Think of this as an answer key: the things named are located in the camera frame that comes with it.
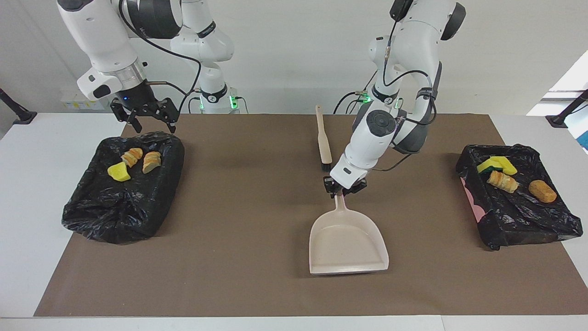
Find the dustpan pan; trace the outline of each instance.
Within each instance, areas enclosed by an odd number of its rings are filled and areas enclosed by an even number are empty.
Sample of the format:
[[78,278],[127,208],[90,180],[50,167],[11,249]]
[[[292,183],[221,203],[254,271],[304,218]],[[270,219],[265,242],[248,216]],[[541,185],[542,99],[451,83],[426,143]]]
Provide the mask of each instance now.
[[335,196],[335,210],[320,216],[310,231],[310,273],[375,272],[388,269],[388,262],[386,245],[375,223],[347,209],[343,196]]

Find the yellow sponge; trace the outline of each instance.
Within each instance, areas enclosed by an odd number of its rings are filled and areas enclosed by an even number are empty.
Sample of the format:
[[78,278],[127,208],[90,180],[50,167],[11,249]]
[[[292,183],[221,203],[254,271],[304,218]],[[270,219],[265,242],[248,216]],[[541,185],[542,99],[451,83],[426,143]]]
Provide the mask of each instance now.
[[487,170],[502,171],[503,174],[512,176],[517,173],[516,168],[505,156],[493,156],[488,160],[482,162],[477,167],[478,173],[483,173]]
[[110,166],[108,168],[108,174],[117,181],[127,181],[131,179],[129,173],[126,171],[126,163],[124,162]]

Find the black stand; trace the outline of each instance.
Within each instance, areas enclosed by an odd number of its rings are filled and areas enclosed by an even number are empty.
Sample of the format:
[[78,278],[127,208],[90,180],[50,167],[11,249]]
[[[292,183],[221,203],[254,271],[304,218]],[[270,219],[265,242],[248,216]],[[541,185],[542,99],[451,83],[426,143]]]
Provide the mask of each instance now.
[[582,92],[582,94],[572,101],[572,103],[567,106],[566,109],[564,109],[559,115],[545,116],[545,118],[547,118],[547,122],[549,122],[549,124],[551,124],[551,126],[554,128],[567,128],[565,123],[566,117],[573,113],[573,111],[576,110],[581,104],[586,102],[586,100],[588,100],[588,90]]
[[25,107],[19,105],[16,101],[9,97],[8,94],[6,94],[6,92],[4,92],[4,90],[1,88],[0,100],[4,101],[4,103],[10,109],[12,109],[16,116],[18,116],[18,120],[12,122],[13,124],[29,124],[37,115],[36,111],[28,111]]

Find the tray lined with black plastic bag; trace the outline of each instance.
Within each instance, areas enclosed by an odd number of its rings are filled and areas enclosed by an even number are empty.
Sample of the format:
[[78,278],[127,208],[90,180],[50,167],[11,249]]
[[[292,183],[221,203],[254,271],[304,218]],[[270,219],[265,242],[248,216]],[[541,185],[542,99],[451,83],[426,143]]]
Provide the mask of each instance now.
[[[161,166],[144,174],[143,158],[128,168],[131,179],[111,178],[108,167],[134,147],[161,153]],[[180,139],[161,131],[132,138],[104,139],[88,165],[61,223],[86,238],[108,243],[131,243],[155,235],[172,204],[182,174],[184,147]]]
[[[520,184],[512,194],[488,184],[490,174],[478,174],[477,166],[491,156],[506,156],[517,168],[512,177]],[[580,219],[567,208],[547,174],[539,153],[528,146],[469,145],[456,165],[458,175],[485,215],[477,227],[480,238],[493,250],[501,246],[551,243],[580,237]],[[529,192],[529,184],[543,180],[556,193],[552,203],[542,203]]]

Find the pink object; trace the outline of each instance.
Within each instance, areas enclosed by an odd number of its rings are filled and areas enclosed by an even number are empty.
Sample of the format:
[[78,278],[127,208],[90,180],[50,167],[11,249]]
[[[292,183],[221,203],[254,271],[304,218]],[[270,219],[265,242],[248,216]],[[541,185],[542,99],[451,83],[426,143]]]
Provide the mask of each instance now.
[[471,205],[472,210],[474,212],[474,216],[476,217],[476,222],[480,223],[480,220],[482,219],[482,217],[484,217],[487,213],[484,211],[484,209],[482,209],[482,207],[478,206],[477,204],[474,204],[474,197],[472,197],[470,190],[468,190],[466,188],[466,181],[461,177],[460,177],[460,179],[462,180],[463,189],[466,192],[467,199],[468,199],[468,201],[470,201],[470,205]]

